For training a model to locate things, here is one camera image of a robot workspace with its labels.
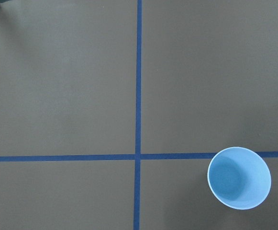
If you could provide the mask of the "light blue cup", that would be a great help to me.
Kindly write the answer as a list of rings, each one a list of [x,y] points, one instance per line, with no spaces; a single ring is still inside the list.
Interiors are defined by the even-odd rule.
[[[219,151],[209,163],[207,181],[221,203],[238,210],[262,204],[272,185],[266,162],[254,151],[243,147]]]

